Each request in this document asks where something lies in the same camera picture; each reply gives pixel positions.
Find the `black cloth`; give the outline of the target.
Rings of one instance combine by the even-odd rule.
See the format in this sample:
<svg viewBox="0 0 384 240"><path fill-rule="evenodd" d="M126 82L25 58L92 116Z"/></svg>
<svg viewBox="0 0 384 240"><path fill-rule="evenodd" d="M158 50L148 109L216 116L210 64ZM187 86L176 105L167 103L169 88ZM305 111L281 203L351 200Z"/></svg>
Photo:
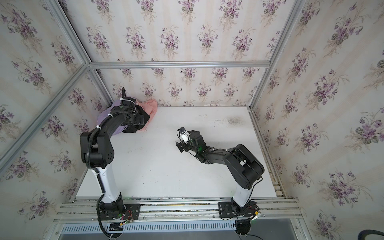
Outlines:
<svg viewBox="0 0 384 240"><path fill-rule="evenodd" d="M136 110L135 114L127 114L125 121L121 124L123 133L136 133L142 129L149 120L149 115L142 109Z"/></svg>

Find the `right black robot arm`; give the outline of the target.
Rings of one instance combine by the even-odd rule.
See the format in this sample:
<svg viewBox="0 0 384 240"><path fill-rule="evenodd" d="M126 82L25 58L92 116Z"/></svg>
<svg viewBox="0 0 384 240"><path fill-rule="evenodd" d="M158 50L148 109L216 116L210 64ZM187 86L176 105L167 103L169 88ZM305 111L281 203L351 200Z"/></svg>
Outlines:
<svg viewBox="0 0 384 240"><path fill-rule="evenodd" d="M237 189L231 198L233 212L241 215L250 208L253 190L263 180L265 168L262 163L242 144L234 148L218 149L209 147L199 131L180 128L176 134L179 139L176 146L181 153L193 155L202 164L227 167L237 183Z"/></svg>

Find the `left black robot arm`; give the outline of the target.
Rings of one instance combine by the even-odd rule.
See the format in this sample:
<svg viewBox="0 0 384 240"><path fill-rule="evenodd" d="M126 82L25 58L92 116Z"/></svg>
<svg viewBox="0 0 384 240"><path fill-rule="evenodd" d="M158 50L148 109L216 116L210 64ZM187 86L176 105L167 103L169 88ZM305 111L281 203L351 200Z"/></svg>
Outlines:
<svg viewBox="0 0 384 240"><path fill-rule="evenodd" d="M98 210L120 214L126 211L112 169L115 157L112 136L145 130L157 110L155 100L141 103L135 98L121 98L98 116L97 126L92 131L81 134L82 162L94 172L102 192Z"/></svg>

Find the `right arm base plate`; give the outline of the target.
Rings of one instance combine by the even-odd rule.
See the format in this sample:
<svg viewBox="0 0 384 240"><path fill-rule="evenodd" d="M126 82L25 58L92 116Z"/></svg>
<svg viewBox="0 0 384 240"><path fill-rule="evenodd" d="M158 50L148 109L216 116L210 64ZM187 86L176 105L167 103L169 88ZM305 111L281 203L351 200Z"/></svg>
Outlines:
<svg viewBox="0 0 384 240"><path fill-rule="evenodd" d="M219 218L222 220L230 220L234 218L253 219L260 213L260 208L254 201L249 201L243 207L238 206L235 202L219 202Z"/></svg>

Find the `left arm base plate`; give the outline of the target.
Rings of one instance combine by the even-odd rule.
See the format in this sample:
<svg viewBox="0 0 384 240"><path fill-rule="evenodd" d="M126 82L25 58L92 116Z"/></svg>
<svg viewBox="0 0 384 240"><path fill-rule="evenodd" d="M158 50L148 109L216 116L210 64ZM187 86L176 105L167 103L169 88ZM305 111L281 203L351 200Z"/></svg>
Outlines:
<svg viewBox="0 0 384 240"><path fill-rule="evenodd" d="M140 204L114 206L113 204L100 203L98 218L101 221L137 220L139 218L140 208Z"/></svg>

